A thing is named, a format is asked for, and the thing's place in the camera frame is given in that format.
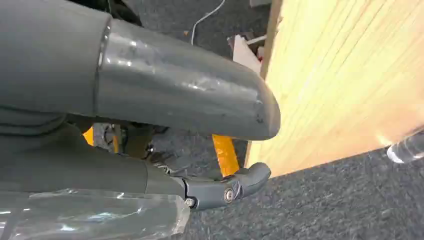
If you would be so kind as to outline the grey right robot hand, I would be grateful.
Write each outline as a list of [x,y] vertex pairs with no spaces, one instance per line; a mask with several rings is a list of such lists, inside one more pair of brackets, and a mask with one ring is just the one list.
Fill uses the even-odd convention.
[[176,195],[198,210],[258,192],[265,163],[222,180],[171,176],[90,146],[75,119],[263,141],[280,109],[251,69],[69,0],[0,3],[0,188]]

